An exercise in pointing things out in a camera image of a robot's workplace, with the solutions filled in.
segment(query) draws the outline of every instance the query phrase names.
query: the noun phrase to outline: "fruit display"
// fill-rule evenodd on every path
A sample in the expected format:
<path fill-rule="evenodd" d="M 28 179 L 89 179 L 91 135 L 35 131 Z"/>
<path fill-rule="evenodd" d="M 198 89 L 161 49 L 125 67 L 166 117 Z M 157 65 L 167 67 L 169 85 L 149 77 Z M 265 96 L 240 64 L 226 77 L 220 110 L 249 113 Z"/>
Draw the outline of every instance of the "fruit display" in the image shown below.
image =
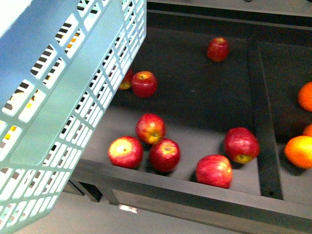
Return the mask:
<path fill-rule="evenodd" d="M 148 71 L 135 73 L 131 80 L 133 93 L 139 98 L 149 98 L 157 90 L 157 79 Z"/>
<path fill-rule="evenodd" d="M 134 169 L 143 159 L 143 147 L 138 139 L 122 136 L 111 143 L 108 157 L 115 166 Z"/>
<path fill-rule="evenodd" d="M 172 171 L 181 158 L 179 145 L 171 139 L 163 138 L 152 145 L 150 163 L 159 172 Z"/>
<path fill-rule="evenodd" d="M 207 48 L 207 57 L 213 62 L 222 62 L 229 55 L 229 44 L 224 37 L 213 38 Z"/>
<path fill-rule="evenodd" d="M 155 114 L 144 114 L 136 124 L 136 135 L 146 144 L 155 144 L 166 135 L 165 121 Z"/>
<path fill-rule="evenodd" d="M 284 149 L 286 158 L 295 166 L 312 168 L 312 137 L 296 136 L 286 144 Z"/>
<path fill-rule="evenodd" d="M 312 82 L 306 83 L 300 89 L 298 103 L 306 111 L 312 112 Z"/>
<path fill-rule="evenodd" d="M 132 70 L 132 68 L 129 68 L 129 70 L 127 71 L 125 77 L 123 78 L 121 84 L 119 85 L 118 89 L 119 90 L 127 90 L 131 88 L 131 79 L 134 75 L 134 72 Z"/>
<path fill-rule="evenodd" d="M 196 181 L 228 189 L 233 173 L 230 161 L 223 155 L 208 155 L 203 157 L 196 166 Z"/>
<path fill-rule="evenodd" d="M 247 128 L 230 129 L 224 139 L 224 148 L 229 158 L 237 163 L 248 163 L 260 153 L 257 138 Z"/>
<path fill-rule="evenodd" d="M 312 137 L 312 124 L 310 124 L 307 127 L 305 127 L 305 129 L 303 130 L 302 135 Z"/>
<path fill-rule="evenodd" d="M 222 62 L 228 57 L 229 52 L 227 40 L 224 37 L 217 37 L 210 41 L 206 56 L 213 62 Z M 309 109 L 312 93 L 310 92 L 312 82 L 310 83 L 306 84 L 298 94 L 299 104 L 308 111 L 312 111 L 312 107 L 311 110 Z M 132 69 L 129 69 L 119 89 L 126 90 L 130 88 L 138 98 L 149 98 L 157 91 L 158 82 L 155 75 L 150 71 L 143 70 L 134 73 Z M 166 136 L 166 124 L 160 116 L 152 113 L 143 114 L 137 121 L 134 132 L 139 141 L 150 146 L 148 159 L 150 165 L 156 171 L 167 173 L 178 167 L 181 160 L 180 146 Z M 285 148 L 285 155 L 293 165 L 307 169 L 312 167 L 310 162 L 312 151 L 309 148 L 312 139 L 312 124 L 305 128 L 303 135 L 289 141 Z M 114 141 L 109 150 L 112 164 L 133 169 L 138 167 L 142 156 L 138 157 L 136 163 L 130 165 L 129 160 L 123 156 L 130 151 L 131 147 L 126 146 L 120 150 L 121 148 L 116 146 L 116 144 L 120 144 L 120 141 L 118 139 L 116 141 L 117 143 Z M 194 168 L 197 183 L 228 189 L 233 179 L 231 161 L 247 164 L 260 154 L 261 147 L 258 139 L 245 127 L 229 129 L 223 138 L 223 144 L 224 155 L 219 151 L 215 151 L 214 154 L 204 156 L 197 161 Z M 117 159 L 124 160 L 124 162 L 118 164 Z"/>

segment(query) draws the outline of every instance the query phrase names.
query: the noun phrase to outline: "red apple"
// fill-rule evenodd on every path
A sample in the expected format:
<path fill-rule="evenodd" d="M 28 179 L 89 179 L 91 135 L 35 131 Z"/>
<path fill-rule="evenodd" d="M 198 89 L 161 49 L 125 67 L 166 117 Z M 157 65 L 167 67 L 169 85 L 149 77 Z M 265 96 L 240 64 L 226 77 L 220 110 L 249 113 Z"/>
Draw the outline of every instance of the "red apple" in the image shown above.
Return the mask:
<path fill-rule="evenodd" d="M 229 158 L 238 163 L 248 163 L 260 153 L 257 138 L 247 128 L 232 128 L 224 139 L 225 152 Z"/>
<path fill-rule="evenodd" d="M 229 55 L 228 42 L 223 37 L 214 38 L 207 48 L 207 57 L 213 62 L 221 62 Z"/>
<path fill-rule="evenodd" d="M 196 181 L 228 189 L 233 174 L 230 161 L 223 155 L 208 155 L 203 157 L 196 167 Z"/>
<path fill-rule="evenodd" d="M 161 139 L 150 150 L 150 163 L 159 172 L 173 171 L 180 158 L 179 145 L 168 138 Z"/>
<path fill-rule="evenodd" d="M 151 72 L 138 72 L 132 77 L 131 86 L 136 96 L 139 98 L 149 98 L 157 90 L 157 79 Z"/>
<path fill-rule="evenodd" d="M 135 137 L 122 136 L 112 142 L 108 157 L 115 166 L 134 169 L 143 159 L 143 147 Z"/>
<path fill-rule="evenodd" d="M 126 90 L 131 88 L 131 79 L 134 75 L 134 72 L 131 68 L 127 71 L 125 77 L 123 78 L 121 84 L 119 85 L 119 90 Z"/>
<path fill-rule="evenodd" d="M 136 123 L 136 135 L 146 144 L 155 144 L 166 135 L 165 121 L 155 114 L 144 114 Z"/>

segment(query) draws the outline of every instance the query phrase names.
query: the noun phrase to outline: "gray floor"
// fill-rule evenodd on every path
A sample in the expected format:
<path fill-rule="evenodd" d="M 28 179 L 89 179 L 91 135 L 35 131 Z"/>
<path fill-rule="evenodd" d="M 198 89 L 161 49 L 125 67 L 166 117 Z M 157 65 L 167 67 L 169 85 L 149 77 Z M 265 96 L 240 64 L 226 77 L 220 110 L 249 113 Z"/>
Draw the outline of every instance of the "gray floor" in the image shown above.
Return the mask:
<path fill-rule="evenodd" d="M 236 234 L 174 217 L 141 211 L 134 214 L 103 199 L 62 193 L 52 212 L 16 234 Z"/>

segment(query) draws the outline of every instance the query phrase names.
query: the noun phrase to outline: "light blue plastic basket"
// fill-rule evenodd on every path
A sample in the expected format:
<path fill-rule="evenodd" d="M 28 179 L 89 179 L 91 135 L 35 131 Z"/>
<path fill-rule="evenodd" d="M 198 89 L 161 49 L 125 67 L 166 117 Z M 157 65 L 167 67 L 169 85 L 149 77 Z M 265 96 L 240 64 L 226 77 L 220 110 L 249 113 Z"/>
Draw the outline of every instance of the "light blue plastic basket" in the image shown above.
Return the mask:
<path fill-rule="evenodd" d="M 146 0 L 33 0 L 2 35 L 0 233 L 50 213 L 145 35 Z"/>

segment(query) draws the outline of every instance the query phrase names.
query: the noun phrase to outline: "black tray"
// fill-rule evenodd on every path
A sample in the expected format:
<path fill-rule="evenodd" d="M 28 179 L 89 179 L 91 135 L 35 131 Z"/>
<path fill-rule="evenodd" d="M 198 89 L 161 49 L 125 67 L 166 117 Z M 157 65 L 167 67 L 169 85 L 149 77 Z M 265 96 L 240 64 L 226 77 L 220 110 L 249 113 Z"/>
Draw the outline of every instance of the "black tray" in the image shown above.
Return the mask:
<path fill-rule="evenodd" d="M 282 153 L 285 142 L 312 122 L 312 114 L 295 99 L 311 78 L 311 43 L 302 40 L 309 34 L 160 13 L 149 13 L 148 20 L 146 40 L 132 67 L 152 71 L 159 89 L 149 99 L 139 99 L 131 90 L 116 93 L 71 181 L 92 185 L 111 204 L 238 232 L 312 233 L 311 171 L 292 166 Z M 226 61 L 213 63 L 205 51 L 218 35 L 227 37 L 231 53 Z M 181 162 L 172 173 L 152 169 L 147 145 L 138 170 L 115 167 L 108 160 L 110 143 L 124 135 L 135 137 L 136 122 L 146 112 L 163 117 L 167 137 L 181 147 Z M 196 183 L 198 160 L 224 154 L 224 136 L 238 126 L 257 135 L 258 160 L 233 163 L 228 190 Z"/>

